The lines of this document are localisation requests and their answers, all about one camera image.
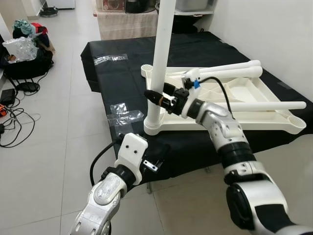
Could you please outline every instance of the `table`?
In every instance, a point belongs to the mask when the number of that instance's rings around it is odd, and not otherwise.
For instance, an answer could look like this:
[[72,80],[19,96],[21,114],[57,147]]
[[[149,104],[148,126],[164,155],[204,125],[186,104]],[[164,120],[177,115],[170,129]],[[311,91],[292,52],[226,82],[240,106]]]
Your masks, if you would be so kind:
[[[140,67],[153,64],[155,37],[90,42],[82,53],[86,78],[91,89],[101,92],[107,115],[110,106],[125,102],[128,110],[140,110],[147,114],[144,97],[145,79]],[[94,58],[106,55],[126,54],[127,60],[106,61],[97,66]],[[222,42],[209,32],[177,34],[172,36],[169,67],[213,67],[247,62],[249,59],[236,48]],[[313,133],[313,103],[289,88],[285,83],[264,70],[262,81],[281,101],[305,101],[306,109],[291,110],[307,123],[298,135],[284,131],[245,131],[254,153],[292,142],[301,135]],[[132,123],[135,133],[144,135],[143,122]],[[110,128],[112,139],[116,138],[114,127]],[[171,150],[157,174],[148,172],[142,183],[164,180],[181,174],[220,163],[213,143],[206,131],[168,131],[157,136],[145,136],[149,141],[170,145]]]

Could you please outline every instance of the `white robotic arm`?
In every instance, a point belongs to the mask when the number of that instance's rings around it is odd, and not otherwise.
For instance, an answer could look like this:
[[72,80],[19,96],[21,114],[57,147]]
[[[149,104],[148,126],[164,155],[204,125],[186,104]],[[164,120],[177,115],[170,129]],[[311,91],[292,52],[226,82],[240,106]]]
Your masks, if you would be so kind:
[[[195,79],[185,79],[188,89],[165,84],[164,92],[173,96],[172,100],[154,91],[146,91],[145,95],[169,113],[191,117],[208,130],[222,159],[224,181],[229,185],[226,198],[232,221],[256,235],[312,235],[312,228],[290,221],[282,192],[262,163],[256,161],[239,122],[223,107],[197,99],[197,71],[190,74]],[[143,159],[147,148],[147,141],[138,135],[124,137],[115,167],[109,167],[104,180],[92,188],[71,235],[111,233],[111,219],[118,211],[120,199],[142,181],[141,167],[154,172],[159,168]]]
[[185,74],[187,89],[164,84],[163,91],[173,96],[172,100],[154,91],[146,91],[145,96],[168,113],[193,118],[208,130],[222,160],[224,181],[229,185],[226,198],[232,221],[254,235],[313,235],[312,228],[290,221],[282,192],[255,159],[240,123],[231,112],[195,97],[200,86],[197,78],[195,69]]

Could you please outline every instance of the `white cabinet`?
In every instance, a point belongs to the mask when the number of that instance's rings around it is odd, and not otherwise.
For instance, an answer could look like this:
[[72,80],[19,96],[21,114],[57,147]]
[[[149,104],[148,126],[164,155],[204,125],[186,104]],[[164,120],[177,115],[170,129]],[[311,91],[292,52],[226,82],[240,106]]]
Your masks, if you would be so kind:
[[75,0],[47,0],[49,7],[55,6],[59,9],[75,8]]

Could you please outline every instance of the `blue clip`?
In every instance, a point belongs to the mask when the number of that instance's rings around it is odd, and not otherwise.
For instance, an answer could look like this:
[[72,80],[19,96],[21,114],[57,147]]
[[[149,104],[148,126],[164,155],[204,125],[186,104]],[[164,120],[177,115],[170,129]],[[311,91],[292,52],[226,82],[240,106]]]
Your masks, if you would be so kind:
[[194,81],[194,87],[195,87],[195,89],[200,87],[200,83],[198,80]]

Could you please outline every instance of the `white wall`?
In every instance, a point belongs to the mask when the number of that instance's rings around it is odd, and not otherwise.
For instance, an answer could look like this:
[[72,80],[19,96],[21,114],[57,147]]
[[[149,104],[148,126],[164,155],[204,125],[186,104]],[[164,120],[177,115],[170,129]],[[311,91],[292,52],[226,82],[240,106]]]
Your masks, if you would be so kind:
[[21,0],[0,0],[0,13],[10,33],[15,20],[26,19],[26,11]]
[[313,101],[313,1],[217,1],[201,27]]
[[12,38],[8,27],[6,26],[4,19],[0,13],[0,35],[4,40],[10,40]]
[[40,0],[22,0],[27,16],[37,16],[42,6]]

